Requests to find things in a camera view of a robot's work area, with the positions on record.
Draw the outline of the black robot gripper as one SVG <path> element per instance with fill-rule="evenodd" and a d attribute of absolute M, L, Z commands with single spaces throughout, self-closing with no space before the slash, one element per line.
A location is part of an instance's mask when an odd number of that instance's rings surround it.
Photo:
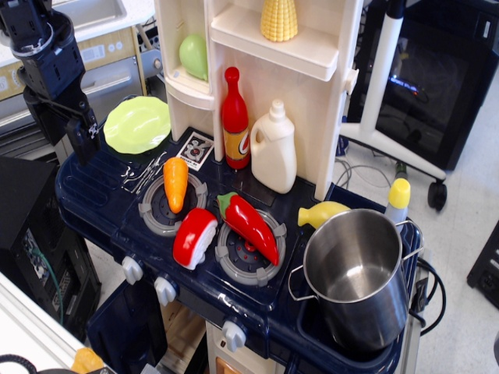
<path fill-rule="evenodd" d="M 55 10 L 10 12 L 12 53 L 21 60 L 24 99 L 46 139 L 68 136 L 82 166 L 101 148 L 94 111 L 80 88 L 85 73 L 72 20 Z"/>

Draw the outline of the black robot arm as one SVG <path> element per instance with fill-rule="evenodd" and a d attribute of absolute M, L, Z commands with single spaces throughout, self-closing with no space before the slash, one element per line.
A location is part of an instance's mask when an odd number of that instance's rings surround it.
<path fill-rule="evenodd" d="M 50 1 L 2 1 L 1 32 L 9 39 L 23 99 L 45 138 L 67 137 L 80 164 L 101 148 L 99 128 L 81 88 L 86 72 L 72 20 Z"/>

